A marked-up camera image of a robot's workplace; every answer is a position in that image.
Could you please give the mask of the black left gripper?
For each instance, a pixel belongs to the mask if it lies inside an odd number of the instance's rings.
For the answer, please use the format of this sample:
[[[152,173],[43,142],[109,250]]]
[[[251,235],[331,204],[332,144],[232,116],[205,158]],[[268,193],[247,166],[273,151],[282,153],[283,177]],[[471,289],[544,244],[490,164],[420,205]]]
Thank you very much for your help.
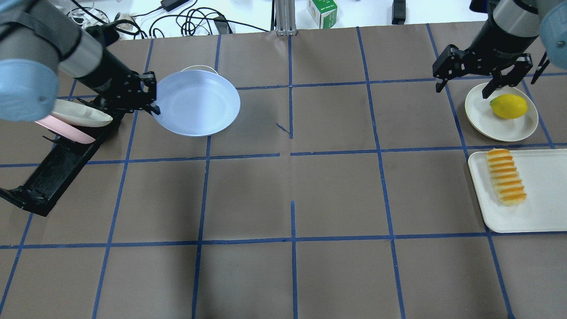
[[[80,83],[97,93],[99,109],[105,113],[133,113],[143,110],[160,115],[157,80],[153,71],[138,74],[112,53],[103,53],[98,65],[80,78]]]

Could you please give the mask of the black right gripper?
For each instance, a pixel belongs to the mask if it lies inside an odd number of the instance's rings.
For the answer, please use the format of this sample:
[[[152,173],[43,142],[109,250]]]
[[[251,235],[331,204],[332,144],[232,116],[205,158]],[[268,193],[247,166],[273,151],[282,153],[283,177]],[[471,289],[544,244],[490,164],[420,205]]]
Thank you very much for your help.
[[[516,87],[533,68],[531,54],[526,50],[536,38],[536,35],[521,37],[510,34],[494,20],[487,20],[465,51],[449,44],[433,63],[436,93],[440,93],[448,81],[468,74],[492,77],[482,89],[483,99],[488,99],[494,91],[505,86]],[[503,75],[501,71],[508,67],[512,70]]]

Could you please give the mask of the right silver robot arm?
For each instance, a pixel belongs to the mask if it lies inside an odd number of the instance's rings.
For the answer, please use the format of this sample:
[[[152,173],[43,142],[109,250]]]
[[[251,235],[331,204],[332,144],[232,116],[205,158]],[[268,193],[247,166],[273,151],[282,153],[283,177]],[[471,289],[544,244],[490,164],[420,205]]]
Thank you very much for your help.
[[[484,99],[497,89],[518,85],[533,68],[527,49],[536,39],[541,40],[545,51],[533,82],[550,64],[567,67],[564,0],[472,0],[469,9],[486,13],[487,20],[468,48],[461,50],[450,44],[433,63],[438,93],[448,81],[468,74],[491,77],[482,89]]]

